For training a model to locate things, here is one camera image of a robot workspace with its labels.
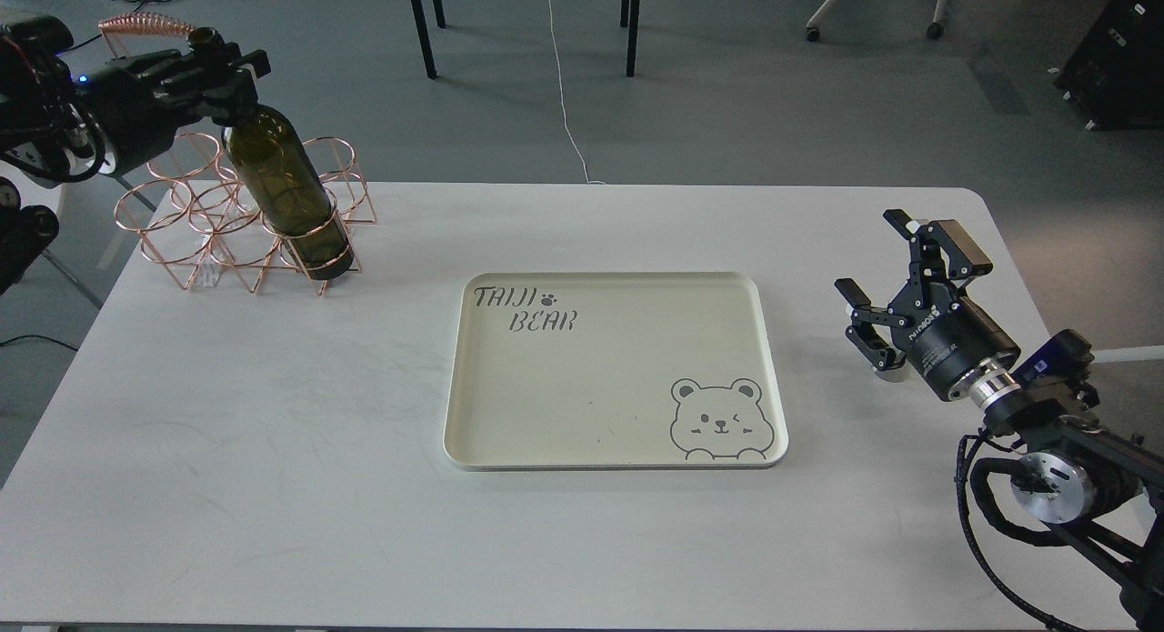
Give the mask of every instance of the bear illustration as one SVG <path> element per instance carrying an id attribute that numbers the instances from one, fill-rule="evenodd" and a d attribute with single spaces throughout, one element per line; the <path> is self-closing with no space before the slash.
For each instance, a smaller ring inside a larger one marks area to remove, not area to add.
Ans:
<path id="1" fill-rule="evenodd" d="M 670 388 L 675 420 L 670 440 L 679 449 L 708 454 L 712 459 L 740 459 L 745 453 L 764 456 L 776 433 L 760 410 L 760 386 L 747 378 L 731 386 L 700 386 L 694 379 L 680 379 Z"/>

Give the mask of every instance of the beige tray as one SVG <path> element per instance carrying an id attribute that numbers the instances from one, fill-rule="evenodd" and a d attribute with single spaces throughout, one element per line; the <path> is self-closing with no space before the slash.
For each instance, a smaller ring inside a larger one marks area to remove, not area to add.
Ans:
<path id="1" fill-rule="evenodd" d="M 490 272 L 464 287 L 445 424 L 463 468 L 767 467 L 787 447 L 739 272 Z"/>

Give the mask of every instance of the scratch mark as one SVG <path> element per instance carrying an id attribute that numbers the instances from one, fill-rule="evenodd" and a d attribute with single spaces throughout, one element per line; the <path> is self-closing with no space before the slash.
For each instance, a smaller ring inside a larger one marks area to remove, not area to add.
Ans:
<path id="1" fill-rule="evenodd" d="M 203 432 L 201 429 L 198 429 L 197 427 L 194 427 L 194 426 L 192 426 L 192 425 L 190 425 L 187 422 L 183 422 L 183 421 L 146 421 L 146 422 L 140 422 L 137 425 L 134 425 L 134 427 L 144 427 L 147 425 L 172 425 L 172 426 L 176 426 L 176 427 L 184 427 L 186 429 L 191 429 L 191 431 L 198 433 L 199 436 L 201 436 L 205 440 L 212 442 L 213 445 L 218 446 L 219 448 L 221 448 L 221 446 L 226 446 L 226 442 L 222 441 L 221 439 L 218 439 L 215 436 L 211 436 L 211 434 L 207 434 L 207 433 Z"/>
<path id="2" fill-rule="evenodd" d="M 293 553 L 303 553 L 304 549 L 306 549 L 306 548 L 304 548 L 303 546 L 296 546 L 293 548 L 284 548 L 282 551 L 275 551 L 274 553 L 263 553 L 261 555 L 251 555 L 251 556 L 249 556 L 249 558 L 247 558 L 244 560 L 234 562 L 234 568 L 239 568 L 240 566 L 250 563 L 253 561 L 269 560 L 269 559 L 272 559 L 272 558 L 278 558 L 278 556 L 283 556 L 283 555 L 290 555 L 290 554 L 293 554 Z"/>
<path id="3" fill-rule="evenodd" d="M 215 507 L 218 511 L 225 513 L 228 517 L 233 517 L 234 516 L 234 514 L 230 513 L 229 509 L 223 507 L 221 503 L 219 503 L 218 500 L 215 500 L 213 498 L 210 498 L 207 496 L 203 496 L 200 493 L 196 493 L 193 491 L 187 491 L 187 493 L 190 493 L 194 498 L 198 498 L 200 502 L 203 502 L 203 503 L 205 503 L 205 504 L 207 504 L 207 505 L 210 505 L 212 507 Z"/>
<path id="4" fill-rule="evenodd" d="M 183 577 L 186 577 L 186 574 L 190 573 L 190 569 L 191 569 L 191 567 L 187 566 L 186 570 L 182 571 L 182 575 L 179 575 L 178 577 L 175 577 L 173 580 L 170 581 L 170 584 L 177 584 L 179 580 L 182 580 Z"/>

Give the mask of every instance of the wine bottle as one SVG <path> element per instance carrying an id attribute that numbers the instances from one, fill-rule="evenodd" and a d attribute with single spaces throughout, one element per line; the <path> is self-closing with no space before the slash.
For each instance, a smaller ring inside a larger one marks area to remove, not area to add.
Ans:
<path id="1" fill-rule="evenodd" d="M 222 148 L 268 226 L 291 243 L 313 281 L 352 268 L 352 243 L 331 198 L 285 115 L 254 105 L 222 129 Z"/>

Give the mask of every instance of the table leg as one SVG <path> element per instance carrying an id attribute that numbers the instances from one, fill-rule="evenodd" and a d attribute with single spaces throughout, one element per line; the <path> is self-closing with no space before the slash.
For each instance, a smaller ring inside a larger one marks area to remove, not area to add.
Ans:
<path id="1" fill-rule="evenodd" d="M 436 27 L 441 30 L 445 28 L 445 2 L 441 0 L 433 0 L 433 10 L 436 12 Z"/>
<path id="2" fill-rule="evenodd" d="M 630 9 L 630 6 L 631 6 L 631 0 L 623 0 L 623 14 L 619 15 L 618 19 L 619 27 L 626 27 L 626 15 L 627 10 Z"/>
<path id="3" fill-rule="evenodd" d="M 626 76 L 634 77 L 634 56 L 639 44 L 639 0 L 631 0 L 630 27 L 626 38 Z"/>
<path id="4" fill-rule="evenodd" d="M 420 54 L 425 57 L 425 73 L 430 80 L 436 78 L 436 64 L 433 63 L 433 47 L 428 41 L 428 23 L 425 22 L 425 7 L 420 0 L 412 1 L 412 19 L 417 22 L 417 35 L 420 36 Z"/>

